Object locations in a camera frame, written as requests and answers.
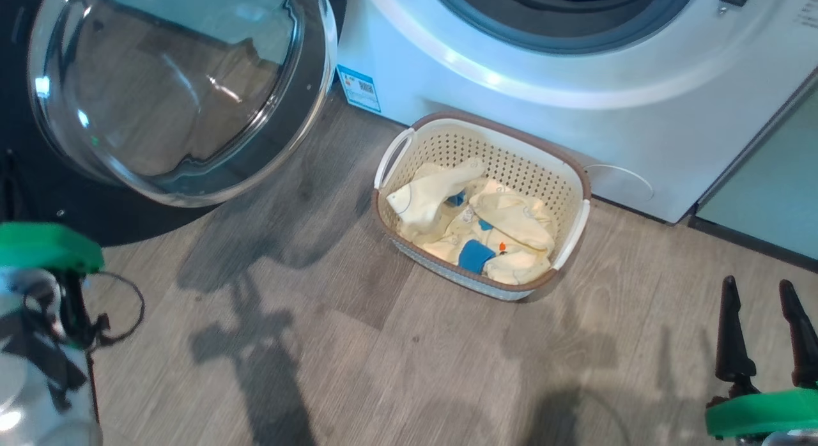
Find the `washing machine glass door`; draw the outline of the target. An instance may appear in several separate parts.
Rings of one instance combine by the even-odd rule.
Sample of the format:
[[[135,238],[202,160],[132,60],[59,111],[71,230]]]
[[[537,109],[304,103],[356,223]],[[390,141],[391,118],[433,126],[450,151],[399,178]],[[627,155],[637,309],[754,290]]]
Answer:
[[[102,246],[257,187],[318,119],[337,0],[0,0],[0,224]]]

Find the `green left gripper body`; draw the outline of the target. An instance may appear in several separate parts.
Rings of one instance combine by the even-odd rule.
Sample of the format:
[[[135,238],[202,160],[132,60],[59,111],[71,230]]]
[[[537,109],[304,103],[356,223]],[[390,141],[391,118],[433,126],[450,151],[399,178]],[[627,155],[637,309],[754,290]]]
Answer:
[[[3,222],[0,266],[88,275],[102,271],[105,261],[99,244],[62,224]]]

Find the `dark cabinet plinth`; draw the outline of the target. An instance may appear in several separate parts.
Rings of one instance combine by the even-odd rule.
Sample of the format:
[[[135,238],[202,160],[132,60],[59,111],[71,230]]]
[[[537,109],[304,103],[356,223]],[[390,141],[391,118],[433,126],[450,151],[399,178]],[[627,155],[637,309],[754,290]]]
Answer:
[[[748,250],[768,255],[773,259],[788,263],[788,265],[798,266],[798,268],[805,269],[809,272],[818,273],[818,259],[812,259],[806,255],[798,254],[792,250],[765,242],[765,240],[740,233],[739,231],[719,224],[713,224],[713,222],[701,219],[698,216],[690,216],[687,219],[687,227],[721,240],[726,240],[734,245],[742,246]]]

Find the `yellow baby top blue trim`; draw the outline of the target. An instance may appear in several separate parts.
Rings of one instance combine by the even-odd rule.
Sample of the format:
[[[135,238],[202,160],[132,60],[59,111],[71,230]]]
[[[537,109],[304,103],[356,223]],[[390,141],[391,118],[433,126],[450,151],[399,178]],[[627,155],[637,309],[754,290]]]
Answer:
[[[478,178],[463,204],[444,205],[442,229],[419,237],[426,253],[506,285],[524,285],[551,268],[556,225],[544,203],[499,181]]]

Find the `cream perforated laundry basket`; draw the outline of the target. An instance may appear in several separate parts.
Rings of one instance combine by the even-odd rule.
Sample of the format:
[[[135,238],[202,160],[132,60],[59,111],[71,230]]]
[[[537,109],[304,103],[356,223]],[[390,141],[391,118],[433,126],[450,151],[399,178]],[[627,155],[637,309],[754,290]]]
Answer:
[[[540,199],[556,225],[552,268],[524,285],[506,285],[460,271],[439,272],[401,240],[387,195],[415,178],[423,164],[454,167],[468,158],[485,163],[484,177]],[[394,138],[374,179],[373,211],[398,250],[438,276],[503,301],[526,298],[573,260],[590,215],[590,185],[573,157],[552,143],[473,114],[450,111],[419,119]]]

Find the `blue energy label sticker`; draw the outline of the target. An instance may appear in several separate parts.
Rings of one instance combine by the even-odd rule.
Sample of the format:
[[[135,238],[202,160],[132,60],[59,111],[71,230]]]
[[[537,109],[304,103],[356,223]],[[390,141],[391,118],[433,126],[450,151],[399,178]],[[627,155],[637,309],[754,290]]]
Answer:
[[[350,105],[373,113],[381,113],[376,86],[370,76],[350,70],[350,68],[342,65],[337,65],[336,71],[346,100]]]

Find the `white front-load washing machine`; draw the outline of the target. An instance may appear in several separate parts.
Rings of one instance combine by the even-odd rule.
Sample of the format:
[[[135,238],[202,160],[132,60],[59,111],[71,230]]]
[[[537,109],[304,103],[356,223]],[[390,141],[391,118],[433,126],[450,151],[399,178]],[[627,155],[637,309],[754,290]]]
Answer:
[[[818,0],[718,5],[347,0],[338,65],[387,119],[470,113],[625,167],[654,189],[626,207],[677,222],[818,70]]]

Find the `cream bear-print baby pants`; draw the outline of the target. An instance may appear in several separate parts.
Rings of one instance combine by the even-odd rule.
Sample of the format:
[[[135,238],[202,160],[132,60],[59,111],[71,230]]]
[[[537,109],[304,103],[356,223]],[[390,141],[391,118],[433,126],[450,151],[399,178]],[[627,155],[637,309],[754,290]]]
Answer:
[[[387,195],[401,240],[430,268],[480,276],[496,259],[498,250],[489,242],[493,226],[470,202],[487,182],[485,171],[479,158],[454,167],[423,164],[412,181]]]

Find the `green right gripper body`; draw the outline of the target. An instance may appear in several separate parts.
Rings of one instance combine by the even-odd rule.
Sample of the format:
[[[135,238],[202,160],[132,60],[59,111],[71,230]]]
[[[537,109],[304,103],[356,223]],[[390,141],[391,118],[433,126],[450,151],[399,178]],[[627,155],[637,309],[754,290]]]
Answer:
[[[761,392],[751,381],[730,384],[727,397],[714,397],[705,408],[710,437],[766,441],[783,434],[818,439],[818,381],[778,392]]]

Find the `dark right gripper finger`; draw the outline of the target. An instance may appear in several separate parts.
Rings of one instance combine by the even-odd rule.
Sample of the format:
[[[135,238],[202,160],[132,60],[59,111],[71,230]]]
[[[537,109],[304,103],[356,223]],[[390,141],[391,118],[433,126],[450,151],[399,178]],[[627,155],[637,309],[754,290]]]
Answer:
[[[779,295],[794,354],[792,382],[799,388],[818,388],[818,335],[791,281],[780,281]]]
[[[756,376],[757,368],[747,353],[740,309],[736,280],[734,276],[727,276],[722,281],[715,376],[725,382],[748,384]]]

